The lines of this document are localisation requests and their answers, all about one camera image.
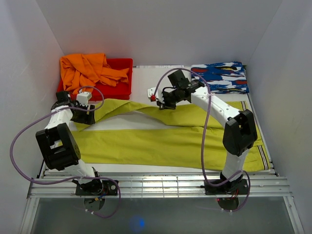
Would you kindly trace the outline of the yellow-green trousers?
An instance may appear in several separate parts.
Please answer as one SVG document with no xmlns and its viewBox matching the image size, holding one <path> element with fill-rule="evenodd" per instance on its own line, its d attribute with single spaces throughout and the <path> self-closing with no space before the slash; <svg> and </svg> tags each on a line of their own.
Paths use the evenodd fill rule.
<svg viewBox="0 0 312 234">
<path fill-rule="evenodd" d="M 95 112 L 96 123 L 137 111 L 166 125 L 164 129 L 94 130 L 76 124 L 72 132 L 86 163 L 137 164 L 222 170 L 226 150 L 224 130 L 193 104 L 175 110 L 129 100 L 107 99 Z"/>
</svg>

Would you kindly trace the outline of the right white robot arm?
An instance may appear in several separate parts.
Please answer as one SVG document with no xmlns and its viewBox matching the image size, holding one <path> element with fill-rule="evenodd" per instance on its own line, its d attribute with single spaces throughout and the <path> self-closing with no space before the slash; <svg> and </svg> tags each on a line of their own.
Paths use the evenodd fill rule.
<svg viewBox="0 0 312 234">
<path fill-rule="evenodd" d="M 243 179 L 243 165 L 249 150 L 257 140 L 254 115 L 250 110 L 241 111 L 211 93 L 207 81 L 199 74 L 196 79 L 185 77 L 184 68 L 173 68 L 166 72 L 171 91 L 159 91 L 158 87 L 148 89 L 148 98 L 155 101 L 161 110 L 176 108 L 177 103 L 188 101 L 204 111 L 206 117 L 213 117 L 224 129 L 222 143 L 226 149 L 226 161 L 220 178 L 209 181 L 205 178 L 203 188 L 207 195 L 231 194 L 241 187 L 248 188 Z"/>
</svg>

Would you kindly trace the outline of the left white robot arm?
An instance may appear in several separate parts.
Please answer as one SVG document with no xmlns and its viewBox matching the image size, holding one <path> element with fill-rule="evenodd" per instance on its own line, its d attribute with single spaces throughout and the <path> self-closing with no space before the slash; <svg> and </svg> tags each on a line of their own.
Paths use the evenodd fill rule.
<svg viewBox="0 0 312 234">
<path fill-rule="evenodd" d="M 67 171 L 77 176 L 73 182 L 85 192 L 98 195 L 103 190 L 103 182 L 96 177 L 97 171 L 86 165 L 81 159 L 81 153 L 70 129 L 69 123 L 92 125 L 95 123 L 95 106 L 89 104 L 92 97 L 90 92 L 81 92 L 75 100 L 69 92 L 56 93 L 57 101 L 51 107 L 51 118 L 48 125 L 36 132 L 36 140 L 44 162 L 49 169 Z"/>
</svg>

